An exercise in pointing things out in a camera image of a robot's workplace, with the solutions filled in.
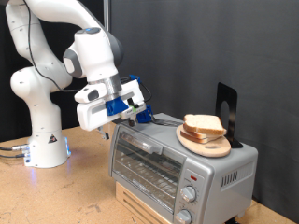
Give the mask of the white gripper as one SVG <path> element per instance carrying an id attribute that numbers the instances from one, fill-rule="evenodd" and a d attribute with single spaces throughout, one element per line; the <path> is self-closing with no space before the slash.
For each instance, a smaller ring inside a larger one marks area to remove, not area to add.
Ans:
<path id="1" fill-rule="evenodd" d="M 104 140 L 109 139 L 109 134 L 103 130 L 103 125 L 121 118 L 129 119 L 129 125 L 133 127 L 137 124 L 135 115 L 146 109 L 136 79 L 114 87 L 98 80 L 80 90 L 76 101 L 80 127 L 86 131 L 97 129 Z"/>

